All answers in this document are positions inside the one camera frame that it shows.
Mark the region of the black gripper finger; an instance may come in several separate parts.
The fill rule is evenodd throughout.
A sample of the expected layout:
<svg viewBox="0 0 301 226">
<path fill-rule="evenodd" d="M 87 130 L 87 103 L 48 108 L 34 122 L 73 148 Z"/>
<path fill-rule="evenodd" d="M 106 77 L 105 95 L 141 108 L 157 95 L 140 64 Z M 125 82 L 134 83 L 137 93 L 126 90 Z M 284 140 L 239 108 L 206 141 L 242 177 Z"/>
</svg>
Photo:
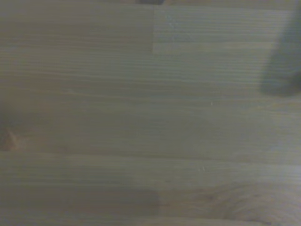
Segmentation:
<svg viewBox="0 0 301 226">
<path fill-rule="evenodd" d="M 301 93 L 301 2 L 271 53 L 261 77 L 260 92 L 275 97 Z"/>
</svg>

